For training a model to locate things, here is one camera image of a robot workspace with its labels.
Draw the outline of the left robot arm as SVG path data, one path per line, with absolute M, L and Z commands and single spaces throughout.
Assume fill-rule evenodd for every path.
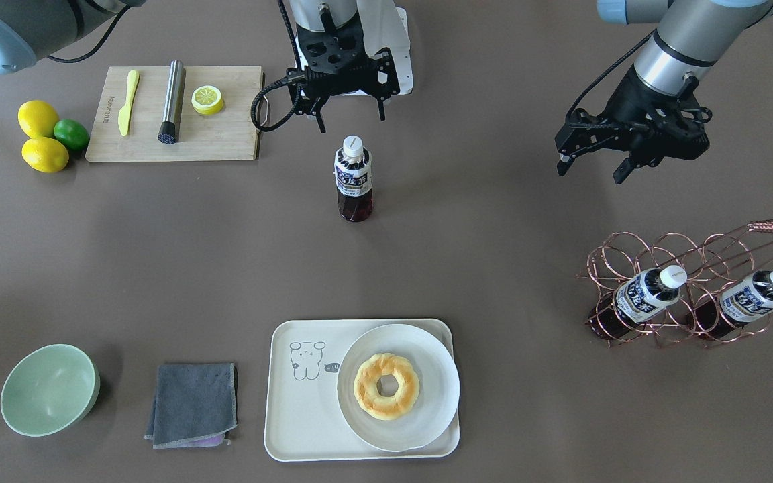
M 773 1 L 599 1 L 597 10 L 607 22 L 654 30 L 632 47 L 636 61 L 600 114 L 577 104 L 568 110 L 555 137 L 558 174 L 600 149 L 627 153 L 613 173 L 617 184 L 666 157 L 703 155 L 712 114 L 695 89 L 742 31 L 773 16 Z

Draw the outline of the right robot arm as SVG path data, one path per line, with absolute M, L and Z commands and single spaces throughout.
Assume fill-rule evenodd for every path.
M 18 72 L 82 39 L 99 25 L 111 30 L 141 1 L 0 1 L 0 74 Z M 289 114 L 322 122 L 332 96 L 363 92 L 380 106 L 412 89 L 410 36 L 405 12 L 393 1 L 280 1 L 295 66 L 256 95 L 257 110 L 271 91 L 285 87 Z

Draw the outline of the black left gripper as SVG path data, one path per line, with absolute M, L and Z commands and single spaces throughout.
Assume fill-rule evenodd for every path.
M 700 106 L 693 92 L 699 80 L 685 77 L 684 88 L 669 96 L 644 85 L 631 67 L 598 116 L 583 108 L 566 114 L 556 134 L 559 176 L 577 157 L 600 149 L 628 152 L 613 172 L 615 184 L 641 167 L 656 167 L 665 157 L 693 161 L 709 149 L 705 124 L 711 110 Z

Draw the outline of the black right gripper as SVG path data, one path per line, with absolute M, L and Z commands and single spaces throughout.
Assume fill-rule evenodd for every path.
M 378 119 L 384 121 L 387 100 L 399 94 L 395 59 L 383 47 L 369 55 L 363 43 L 362 22 L 352 19 L 331 32 L 314 32 L 297 27 L 298 44 L 307 61 L 302 70 L 288 68 L 289 94 L 295 98 L 300 87 L 297 115 L 313 115 L 320 133 L 326 133 L 321 108 L 331 96 L 363 91 L 378 102 Z

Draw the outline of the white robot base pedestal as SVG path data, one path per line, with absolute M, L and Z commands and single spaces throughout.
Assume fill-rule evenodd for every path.
M 399 94 L 408 95 L 413 89 L 411 41 L 406 24 L 406 12 L 393 1 L 291 1 L 295 25 L 314 32 L 331 32 L 352 19 L 362 22 L 363 43 L 369 55 L 383 47 L 391 50 L 399 79 Z M 299 58 L 307 61 L 298 44 Z

